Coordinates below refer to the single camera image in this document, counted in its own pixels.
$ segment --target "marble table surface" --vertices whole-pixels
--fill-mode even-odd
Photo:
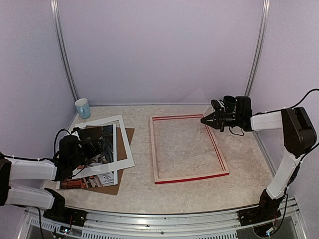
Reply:
[[[71,128],[76,123],[122,115],[125,127],[135,128],[131,143],[135,167],[124,170],[116,196],[82,189],[58,190],[58,193],[66,199],[67,206],[141,214],[208,212],[258,203],[272,176],[250,132],[240,137],[232,135],[227,129],[223,133],[214,130],[230,171],[228,176],[154,184],[150,117],[207,115],[210,111],[209,106],[120,106],[92,107],[88,119],[77,115]],[[180,138],[188,137],[186,130],[178,134]],[[45,183],[45,187],[55,189],[55,186],[53,182]]]

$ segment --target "white wall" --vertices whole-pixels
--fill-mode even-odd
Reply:
[[[314,0],[272,0],[270,16],[252,91],[254,112],[275,110],[297,103],[305,93],[319,88],[319,2]],[[302,106],[319,133],[319,92]],[[276,167],[283,155],[283,137],[278,130],[260,137]],[[310,239],[319,238],[319,149],[302,164],[289,189],[295,195]]]
[[[0,0],[0,75],[0,151],[52,157],[54,137],[75,110],[48,0]],[[0,207],[1,239],[16,238],[22,213]]]
[[[242,95],[262,0],[59,1],[81,97],[92,104],[207,104]]]

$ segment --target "brown cardboard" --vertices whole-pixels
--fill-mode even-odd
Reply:
[[[134,129],[133,128],[125,128],[125,130],[126,130],[126,134],[128,136],[129,144],[131,145],[133,134],[134,134]],[[127,159],[120,128],[116,128],[116,147],[117,147],[117,157],[118,157],[117,160],[119,161],[119,160]],[[108,187],[100,187],[100,188],[85,188],[83,190],[89,190],[89,191],[93,191],[93,192],[97,192],[97,193],[106,193],[106,194],[117,195],[119,192],[123,171],[124,171],[124,169],[118,170],[118,184],[117,185],[108,186]]]

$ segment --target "blue mug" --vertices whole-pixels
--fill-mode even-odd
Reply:
[[[78,99],[75,102],[76,110],[82,119],[87,119],[91,116],[90,106],[86,98]]]

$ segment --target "vertical metal post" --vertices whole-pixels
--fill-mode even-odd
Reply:
[[[248,83],[245,90],[245,96],[250,96],[252,88],[253,88],[253,84],[255,81],[257,68],[258,68],[258,64],[259,64],[259,60],[260,60],[260,56],[261,56],[261,52],[263,48],[266,28],[267,28],[269,8],[270,8],[270,0],[264,0],[263,12],[262,12],[262,17],[261,17],[260,26],[259,26],[259,34],[257,38],[257,45],[255,49],[253,64],[251,66],[250,73],[249,73]]]
[[[79,99],[78,92],[76,90],[74,80],[72,77],[68,57],[65,50],[64,40],[63,40],[63,33],[62,33],[62,26],[61,26],[61,20],[59,15],[59,6],[57,0],[50,0],[51,2],[51,10],[52,10],[52,16],[53,16],[53,22],[55,27],[56,36],[58,39],[58,45],[61,53],[62,62],[64,65],[64,70],[66,73],[66,78],[72,93],[73,100],[76,101]]]

